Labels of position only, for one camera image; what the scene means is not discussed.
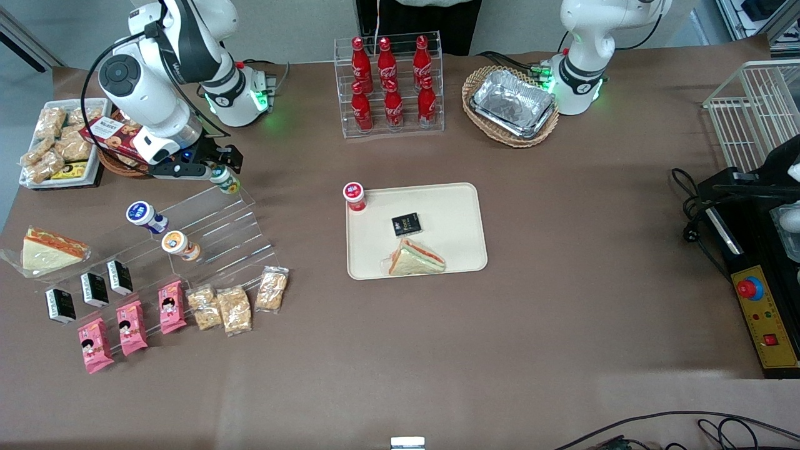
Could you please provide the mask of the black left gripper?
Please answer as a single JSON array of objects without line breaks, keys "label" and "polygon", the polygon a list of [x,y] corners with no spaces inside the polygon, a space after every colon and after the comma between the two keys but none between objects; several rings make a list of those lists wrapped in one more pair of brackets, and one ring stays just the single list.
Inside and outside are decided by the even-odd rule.
[{"label": "black left gripper", "polygon": [[712,190],[725,196],[798,201],[798,154],[799,134],[772,150],[757,169],[757,181],[762,186],[714,183]]}]

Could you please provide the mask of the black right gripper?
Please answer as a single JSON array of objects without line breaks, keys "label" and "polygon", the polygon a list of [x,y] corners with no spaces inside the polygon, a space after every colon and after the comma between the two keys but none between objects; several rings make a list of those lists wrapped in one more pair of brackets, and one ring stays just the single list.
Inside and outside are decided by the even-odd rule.
[{"label": "black right gripper", "polygon": [[157,179],[209,180],[217,165],[217,150],[218,163],[240,174],[243,155],[237,146],[229,144],[218,148],[214,139],[200,137],[197,142],[168,156],[163,162],[149,165],[149,175]]}]

